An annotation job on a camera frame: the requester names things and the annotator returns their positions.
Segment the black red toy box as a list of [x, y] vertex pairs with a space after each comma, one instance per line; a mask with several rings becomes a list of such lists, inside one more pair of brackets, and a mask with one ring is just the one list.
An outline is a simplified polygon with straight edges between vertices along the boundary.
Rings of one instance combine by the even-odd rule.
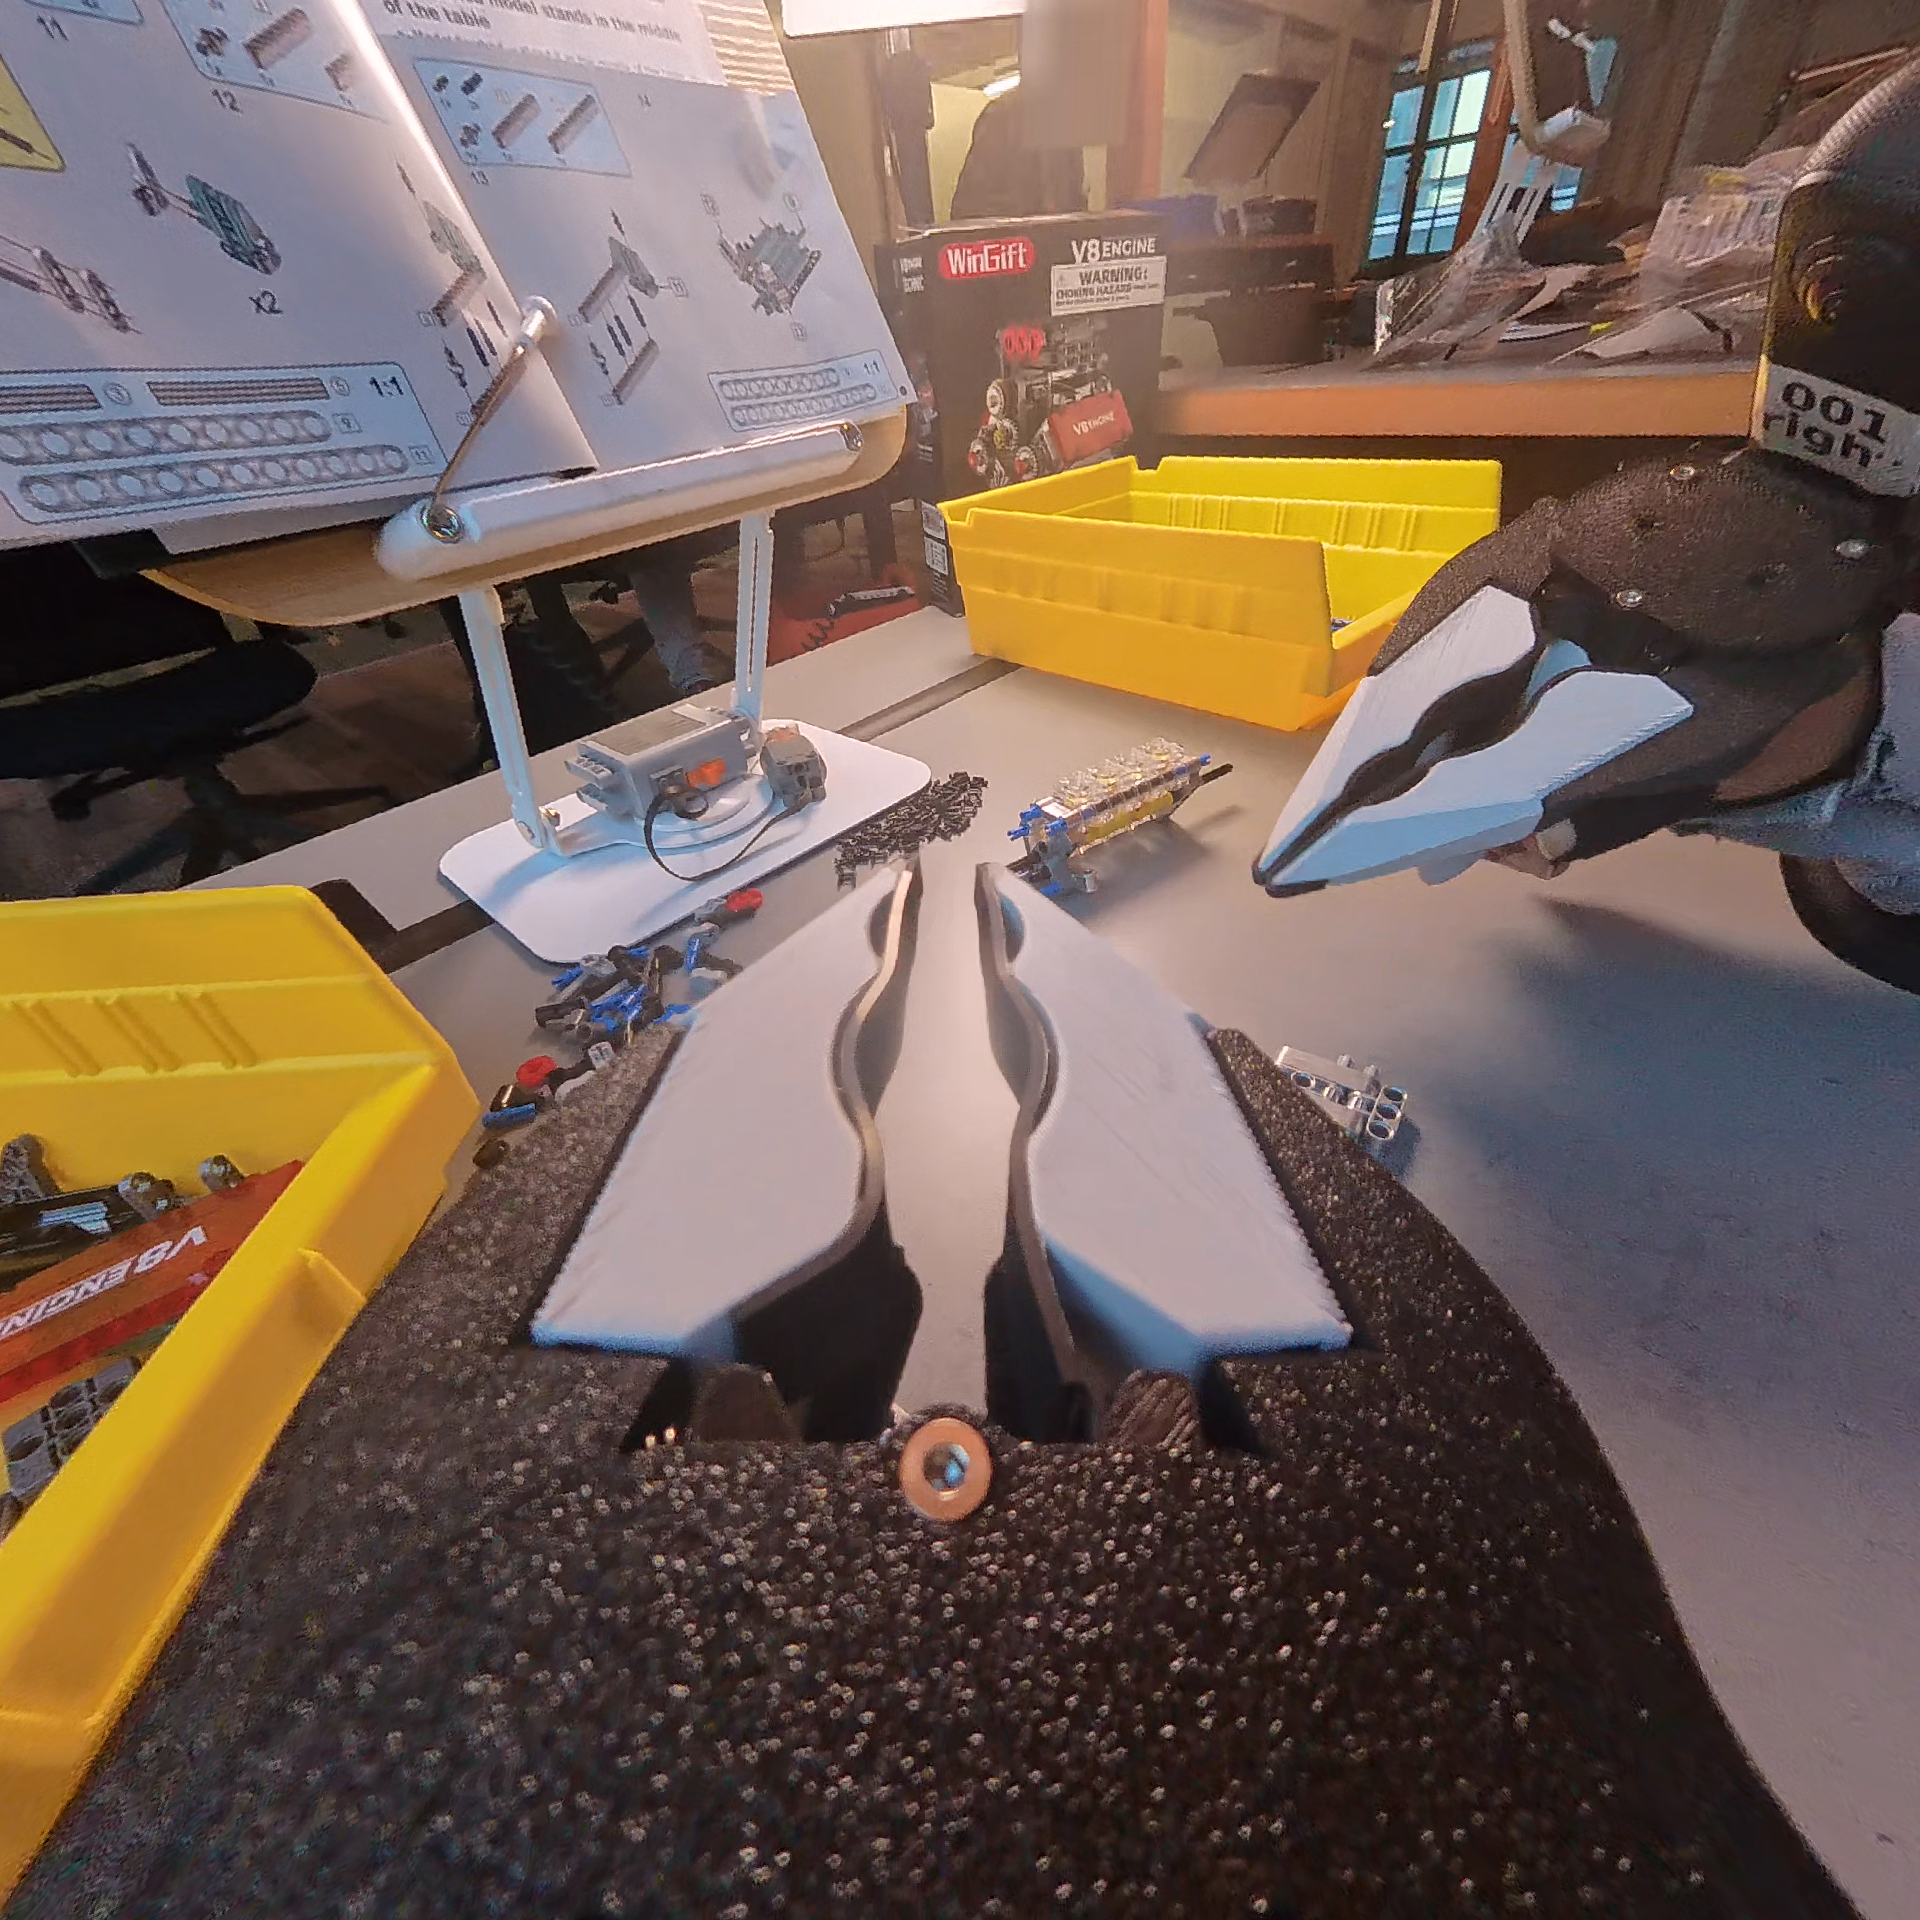
[[952, 225], [870, 246], [929, 508], [1159, 458], [1163, 215]]

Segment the small grey beam assembly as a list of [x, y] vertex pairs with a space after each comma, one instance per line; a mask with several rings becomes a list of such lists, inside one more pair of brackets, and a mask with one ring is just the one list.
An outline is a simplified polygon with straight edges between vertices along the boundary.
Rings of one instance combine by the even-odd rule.
[[1350, 1053], [1301, 1053], [1301, 1049], [1277, 1049], [1277, 1074], [1367, 1150], [1379, 1160], [1388, 1171], [1417, 1162], [1417, 1121], [1403, 1121], [1403, 1092], [1379, 1081], [1379, 1066], [1350, 1066]]

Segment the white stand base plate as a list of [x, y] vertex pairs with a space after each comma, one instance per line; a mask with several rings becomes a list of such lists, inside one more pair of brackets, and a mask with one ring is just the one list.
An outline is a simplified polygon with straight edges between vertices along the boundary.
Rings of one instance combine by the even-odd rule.
[[380, 579], [404, 597], [459, 591], [512, 821], [450, 838], [439, 870], [536, 963], [647, 944], [714, 890], [763, 880], [938, 783], [917, 758], [808, 725], [828, 771], [823, 802], [808, 811], [774, 811], [763, 771], [717, 792], [704, 821], [606, 821], [580, 802], [580, 792], [536, 800], [497, 579], [679, 543], [696, 522], [734, 522], [734, 673], [717, 714], [763, 720], [783, 553], [774, 518], [903, 461], [912, 372], [893, 333], [808, 372], [717, 372], [717, 413], [745, 413], [734, 447], [714, 433], [696, 458], [606, 461], [580, 478], [439, 491], [387, 518], [380, 543], [359, 543], [365, 553], [337, 553], [337, 576], [313, 576], [313, 619], [355, 619], [355, 591]]

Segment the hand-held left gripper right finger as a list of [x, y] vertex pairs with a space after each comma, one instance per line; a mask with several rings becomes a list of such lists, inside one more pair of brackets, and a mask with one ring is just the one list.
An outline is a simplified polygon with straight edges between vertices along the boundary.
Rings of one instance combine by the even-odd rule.
[[1101, 1439], [1135, 1374], [1350, 1333], [1266, 1171], [1220, 1032], [1069, 908], [978, 864], [978, 966], [1013, 1117], [1003, 1259], [989, 1278], [989, 1410]]

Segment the pile of black pins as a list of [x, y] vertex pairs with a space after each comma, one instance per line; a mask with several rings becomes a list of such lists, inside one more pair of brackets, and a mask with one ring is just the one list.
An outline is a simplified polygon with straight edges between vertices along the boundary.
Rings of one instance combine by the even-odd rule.
[[893, 864], [893, 861], [917, 861], [938, 838], [956, 838], [989, 802], [989, 783], [978, 771], [942, 771], [929, 783], [917, 800], [885, 802], [870, 821], [855, 821], [837, 850], [828, 850], [828, 880], [851, 890], [867, 864]]

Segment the clear yellow gear assembly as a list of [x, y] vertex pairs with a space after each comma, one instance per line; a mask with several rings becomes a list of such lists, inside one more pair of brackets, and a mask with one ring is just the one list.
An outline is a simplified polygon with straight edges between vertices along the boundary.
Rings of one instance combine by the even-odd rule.
[[1101, 890], [1088, 850], [1163, 821], [1188, 802], [1188, 792], [1223, 783], [1233, 765], [1188, 758], [1176, 740], [1139, 740], [1069, 783], [1055, 783], [1038, 802], [1018, 802], [1013, 838], [1013, 870], [1038, 880], [1046, 897]]

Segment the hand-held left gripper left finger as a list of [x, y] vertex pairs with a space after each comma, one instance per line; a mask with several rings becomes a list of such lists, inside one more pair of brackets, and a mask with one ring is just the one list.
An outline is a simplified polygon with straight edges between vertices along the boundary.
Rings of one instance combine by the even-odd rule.
[[893, 1428], [929, 1295], [885, 1215], [870, 1093], [917, 897], [929, 870], [885, 864], [696, 1015], [536, 1295], [536, 1344], [757, 1365], [808, 1439]]

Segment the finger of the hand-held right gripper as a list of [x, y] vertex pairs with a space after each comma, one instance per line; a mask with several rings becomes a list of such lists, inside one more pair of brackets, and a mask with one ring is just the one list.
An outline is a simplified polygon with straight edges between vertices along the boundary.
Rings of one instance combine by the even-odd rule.
[[1318, 758], [1301, 765], [1260, 870], [1395, 870], [1452, 864], [1439, 821], [1388, 821], [1417, 800], [1420, 758], [1465, 758], [1477, 725], [1511, 720], [1541, 664], [1533, 609], [1519, 591], [1477, 591], [1388, 666], [1373, 666]]
[[1661, 673], [1550, 673], [1533, 714], [1477, 746], [1439, 758], [1403, 800], [1338, 802], [1326, 831], [1260, 861], [1266, 890], [1373, 880], [1373, 870], [1465, 870], [1479, 850], [1541, 831], [1541, 802], [1618, 765], [1630, 746], [1685, 720], [1685, 695]]

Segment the yellow bin with black parts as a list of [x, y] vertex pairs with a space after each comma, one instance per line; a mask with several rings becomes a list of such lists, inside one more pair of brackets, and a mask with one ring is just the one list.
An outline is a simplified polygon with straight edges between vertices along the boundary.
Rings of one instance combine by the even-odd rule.
[[299, 1162], [0, 1545], [0, 1876], [182, 1632], [299, 1390], [410, 1250], [476, 1093], [299, 880], [0, 908], [0, 1133], [51, 1171]]

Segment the black office chair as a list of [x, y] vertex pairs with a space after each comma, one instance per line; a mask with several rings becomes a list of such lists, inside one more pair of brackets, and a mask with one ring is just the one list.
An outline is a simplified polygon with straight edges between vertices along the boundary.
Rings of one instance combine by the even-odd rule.
[[221, 783], [221, 758], [282, 740], [305, 685], [313, 666], [270, 628], [234, 645], [213, 609], [142, 576], [103, 579], [68, 543], [0, 553], [0, 783], [63, 783], [63, 821], [135, 783], [186, 792], [186, 811], [73, 890], [122, 890], [169, 861], [195, 880], [221, 861], [259, 861], [259, 838], [305, 838], [290, 811], [387, 800], [243, 800]]

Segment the pile of small coloured pieces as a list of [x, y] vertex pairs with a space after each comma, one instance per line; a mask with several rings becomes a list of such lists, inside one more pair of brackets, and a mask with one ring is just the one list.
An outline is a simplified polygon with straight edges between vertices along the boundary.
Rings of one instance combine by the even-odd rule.
[[679, 944], [672, 933], [606, 944], [574, 963], [562, 979], [552, 979], [552, 1005], [530, 1015], [536, 1049], [497, 1081], [471, 1162], [508, 1162], [512, 1133], [580, 1093], [637, 1038], [688, 1032], [696, 1005], [734, 979], [717, 933], [745, 913], [763, 913], [757, 880], [704, 897]]

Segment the red building part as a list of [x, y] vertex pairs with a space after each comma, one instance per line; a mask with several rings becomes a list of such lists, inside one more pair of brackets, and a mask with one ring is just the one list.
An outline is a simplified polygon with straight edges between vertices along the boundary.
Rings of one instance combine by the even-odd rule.
[[290, 1186], [299, 1186], [299, 1160], [6, 1286], [0, 1295], [0, 1419], [22, 1419], [51, 1390], [93, 1380], [135, 1333], [164, 1333]]

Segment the printed instruction sheet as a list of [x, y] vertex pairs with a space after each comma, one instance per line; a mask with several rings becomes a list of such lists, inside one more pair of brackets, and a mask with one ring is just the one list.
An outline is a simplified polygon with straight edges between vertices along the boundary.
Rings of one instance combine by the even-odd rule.
[[591, 461], [893, 424], [870, 307], [763, 0], [365, 0]]
[[0, 551], [164, 553], [596, 469], [450, 168], [476, 0], [0, 5]]

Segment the grey battery box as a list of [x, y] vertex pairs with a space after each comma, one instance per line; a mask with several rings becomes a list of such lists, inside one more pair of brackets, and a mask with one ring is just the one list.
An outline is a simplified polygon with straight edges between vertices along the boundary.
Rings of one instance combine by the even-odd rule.
[[580, 802], [596, 802], [606, 821], [647, 821], [647, 811], [704, 821], [717, 792], [757, 783], [757, 758], [763, 758], [763, 720], [672, 706], [672, 714], [647, 714], [637, 746], [580, 740], [562, 771]]

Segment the wooden table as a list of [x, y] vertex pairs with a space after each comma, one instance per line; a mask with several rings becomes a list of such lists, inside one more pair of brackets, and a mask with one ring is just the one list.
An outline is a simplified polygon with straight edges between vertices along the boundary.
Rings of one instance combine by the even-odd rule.
[[1746, 433], [1746, 360], [1163, 372], [1159, 433]]

